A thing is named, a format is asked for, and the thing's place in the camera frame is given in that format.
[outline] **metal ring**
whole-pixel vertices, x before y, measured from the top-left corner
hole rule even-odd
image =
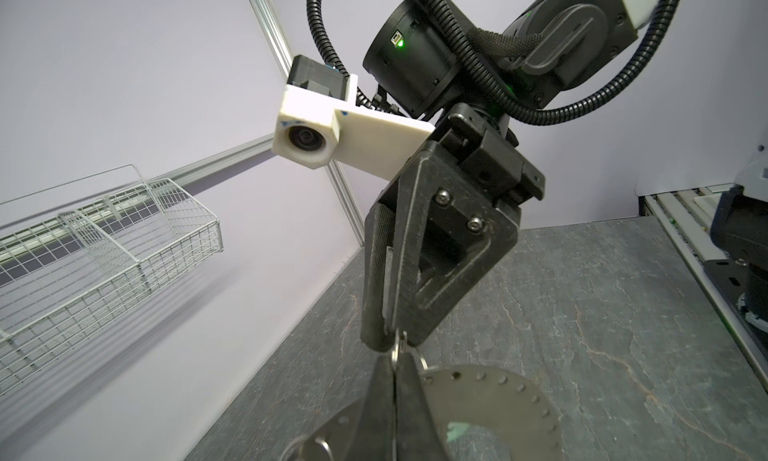
[[[296,447],[301,445],[302,443],[305,443],[310,437],[303,434],[302,436],[295,437],[293,441],[288,443],[288,446],[283,450],[283,454],[280,455],[279,460],[280,461],[286,461],[288,459],[288,456],[293,453],[293,451],[296,450]]]
[[[314,441],[315,441],[315,443],[316,443],[316,444],[319,444],[319,445],[321,445],[321,446],[322,446],[322,448],[323,448],[323,449],[326,451],[326,453],[328,454],[328,459],[330,459],[330,461],[333,461],[333,453],[331,452],[331,447],[330,447],[330,446],[328,446],[328,442],[327,442],[327,441],[325,441],[325,439],[324,439],[324,438],[321,438],[321,437],[316,437],[316,438],[314,439]]]
[[[400,331],[395,332],[395,345],[392,347],[392,369],[397,369],[397,358],[400,354]]]
[[[422,361],[422,367],[425,371],[429,371],[429,366],[427,364],[426,358],[424,358],[424,355],[422,354],[422,351],[418,349],[418,347],[414,347],[413,351],[416,351],[418,354],[418,359]]]

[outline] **coiled cable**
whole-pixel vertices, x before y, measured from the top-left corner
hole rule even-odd
[[[488,68],[477,57],[466,34],[462,32],[446,0],[422,0],[427,5],[446,36],[448,44],[471,76],[472,81],[488,98],[499,104],[517,121],[536,126],[556,125],[575,120],[605,105],[624,91],[648,65],[667,34],[680,0],[659,0],[651,15],[650,25],[638,49],[624,68],[603,88],[581,101],[554,110],[532,110],[515,100],[500,86]]]
[[[349,78],[350,72],[346,70],[336,50],[333,49],[331,40],[326,32],[326,25],[322,22],[322,0],[306,0],[306,19],[310,23],[312,39],[315,41],[315,46],[317,46],[322,60],[327,65],[336,68],[345,78]],[[357,89],[356,104],[369,109],[373,107],[371,100],[368,99],[360,88]]]

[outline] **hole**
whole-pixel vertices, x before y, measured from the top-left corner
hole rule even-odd
[[[492,429],[466,423],[448,423],[450,459],[511,459],[509,447]]]

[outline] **white wall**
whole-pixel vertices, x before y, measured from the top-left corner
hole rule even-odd
[[[0,0],[0,198],[272,132],[283,80],[263,39],[248,0]]]
[[[0,0],[0,46],[0,199],[274,128],[248,0]],[[0,459],[182,459],[203,436],[359,249],[323,170],[260,161],[197,186],[224,252],[0,399]]]
[[[305,0],[273,0],[294,53],[319,59]],[[362,68],[370,42],[402,0],[323,0],[329,36],[372,95]],[[533,0],[454,0],[475,24],[503,31]],[[682,0],[667,39],[626,92],[561,126],[512,122],[521,151],[547,176],[543,202],[523,210],[525,227],[636,216],[637,195],[735,177],[768,128],[768,0]],[[619,72],[634,48],[551,106],[580,100]],[[385,183],[348,170],[365,211]]]

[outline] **white plastic bracket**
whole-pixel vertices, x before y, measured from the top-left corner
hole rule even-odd
[[[356,92],[356,75],[347,80],[346,100],[286,85],[272,151],[312,169],[336,159],[387,181],[393,179],[435,126],[355,106]],[[293,126],[318,131],[325,143],[316,151],[297,148],[288,137]]]

